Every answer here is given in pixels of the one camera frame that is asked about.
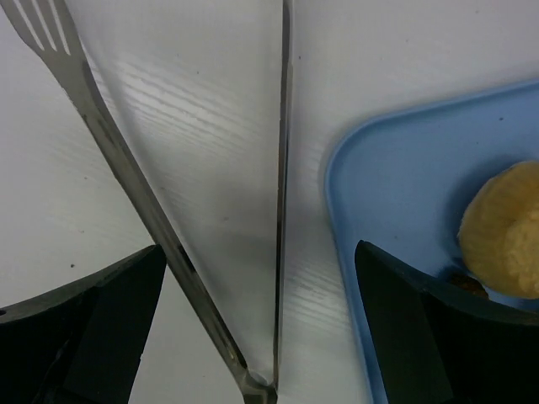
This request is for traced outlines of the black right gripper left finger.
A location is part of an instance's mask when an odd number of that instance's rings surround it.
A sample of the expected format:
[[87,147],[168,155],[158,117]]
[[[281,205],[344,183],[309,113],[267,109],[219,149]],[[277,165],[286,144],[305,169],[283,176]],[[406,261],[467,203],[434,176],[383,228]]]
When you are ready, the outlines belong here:
[[3,403],[127,403],[163,285],[150,246],[1,310]]

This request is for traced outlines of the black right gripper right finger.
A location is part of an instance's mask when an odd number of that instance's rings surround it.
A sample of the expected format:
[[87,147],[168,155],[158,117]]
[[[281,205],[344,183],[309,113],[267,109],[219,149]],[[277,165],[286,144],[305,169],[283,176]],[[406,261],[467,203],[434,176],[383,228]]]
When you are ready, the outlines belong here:
[[538,315],[473,295],[369,242],[361,299],[391,403],[536,403]]

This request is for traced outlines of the light blue plastic tray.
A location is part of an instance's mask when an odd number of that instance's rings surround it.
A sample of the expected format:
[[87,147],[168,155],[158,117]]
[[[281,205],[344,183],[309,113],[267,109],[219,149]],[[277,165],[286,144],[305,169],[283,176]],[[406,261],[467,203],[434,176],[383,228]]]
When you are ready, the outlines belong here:
[[443,274],[462,262],[456,234],[478,190],[537,156],[537,81],[381,115],[335,147],[324,192],[368,402],[387,395],[357,282],[357,243]]

